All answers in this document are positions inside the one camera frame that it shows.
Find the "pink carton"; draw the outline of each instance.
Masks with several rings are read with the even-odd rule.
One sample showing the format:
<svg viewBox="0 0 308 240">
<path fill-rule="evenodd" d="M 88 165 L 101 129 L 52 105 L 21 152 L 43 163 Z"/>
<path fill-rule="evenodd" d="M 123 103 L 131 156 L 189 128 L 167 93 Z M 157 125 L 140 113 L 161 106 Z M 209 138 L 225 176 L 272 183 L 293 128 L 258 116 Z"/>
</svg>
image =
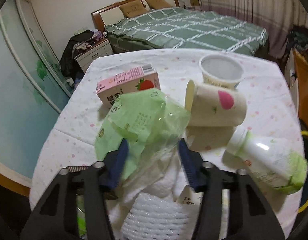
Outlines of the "pink carton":
<svg viewBox="0 0 308 240">
<path fill-rule="evenodd" d="M 149 88 L 161 89 L 157 71 L 151 64 L 132 68 L 98 82 L 96 93 L 103 104 L 111 108 L 119 95 Z"/>
</svg>

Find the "nightstand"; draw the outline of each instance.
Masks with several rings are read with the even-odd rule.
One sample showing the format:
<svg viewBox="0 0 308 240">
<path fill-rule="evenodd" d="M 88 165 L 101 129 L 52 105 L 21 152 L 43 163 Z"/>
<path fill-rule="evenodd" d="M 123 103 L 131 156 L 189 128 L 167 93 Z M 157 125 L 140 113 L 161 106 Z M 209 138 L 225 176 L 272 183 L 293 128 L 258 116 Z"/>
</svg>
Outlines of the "nightstand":
<svg viewBox="0 0 308 240">
<path fill-rule="evenodd" d="M 107 38 L 102 38 L 95 45 L 89 48 L 89 50 L 76 56 L 75 59 L 85 73 L 93 60 L 112 54 L 114 53 L 109 40 Z"/>
</svg>

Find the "screw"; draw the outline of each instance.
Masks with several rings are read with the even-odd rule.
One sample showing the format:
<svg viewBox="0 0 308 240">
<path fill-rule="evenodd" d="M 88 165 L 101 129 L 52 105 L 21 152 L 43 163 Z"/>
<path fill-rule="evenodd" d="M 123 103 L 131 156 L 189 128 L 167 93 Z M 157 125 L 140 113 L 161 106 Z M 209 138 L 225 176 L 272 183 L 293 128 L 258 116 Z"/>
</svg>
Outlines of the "screw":
<svg viewBox="0 0 308 240">
<path fill-rule="evenodd" d="M 68 173 L 69 173 L 69 170 L 68 170 L 67 168 L 63 168 L 63 169 L 61 169 L 60 172 L 59 172 L 60 175 L 66 175 L 66 174 L 68 174 Z"/>
<path fill-rule="evenodd" d="M 105 163 L 104 163 L 104 162 L 101 162 L 101 161 L 96 162 L 96 163 L 93 164 L 93 166 L 94 166 L 95 168 L 101 168 L 101 167 L 103 167 L 104 165 L 105 165 Z"/>
<path fill-rule="evenodd" d="M 245 169 L 239 169 L 236 171 L 240 176 L 245 176 L 247 175 L 247 171 Z"/>
<path fill-rule="evenodd" d="M 202 166 L 206 169 L 214 167 L 214 165 L 211 162 L 203 162 Z"/>
</svg>

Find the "barcode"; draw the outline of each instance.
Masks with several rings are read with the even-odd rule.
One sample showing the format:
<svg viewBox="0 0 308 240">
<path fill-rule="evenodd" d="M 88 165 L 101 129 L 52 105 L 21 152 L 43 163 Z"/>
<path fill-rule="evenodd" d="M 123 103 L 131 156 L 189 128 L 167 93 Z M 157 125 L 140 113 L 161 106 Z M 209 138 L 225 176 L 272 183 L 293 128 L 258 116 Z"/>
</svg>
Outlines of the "barcode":
<svg viewBox="0 0 308 240">
<path fill-rule="evenodd" d="M 152 72 L 152 71 L 154 71 L 152 65 L 142 66 L 142 69 L 143 69 L 143 71 L 144 71 L 144 74 L 147 73 L 147 72 Z"/>
</svg>

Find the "pillow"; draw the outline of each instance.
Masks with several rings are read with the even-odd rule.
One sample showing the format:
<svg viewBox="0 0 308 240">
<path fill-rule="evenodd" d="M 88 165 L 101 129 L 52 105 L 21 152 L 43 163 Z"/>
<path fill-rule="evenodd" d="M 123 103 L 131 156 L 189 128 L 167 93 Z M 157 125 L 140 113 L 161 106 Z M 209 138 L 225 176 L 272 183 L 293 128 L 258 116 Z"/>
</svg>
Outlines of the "pillow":
<svg viewBox="0 0 308 240">
<path fill-rule="evenodd" d="M 143 4 L 140 0 L 123 4 L 119 8 L 122 11 L 124 17 L 127 18 L 133 18 L 149 12 L 143 7 Z"/>
<path fill-rule="evenodd" d="M 165 0 L 145 0 L 145 1 L 148 3 L 151 9 L 155 9 L 155 10 L 173 7 L 171 4 L 169 4 Z"/>
</svg>

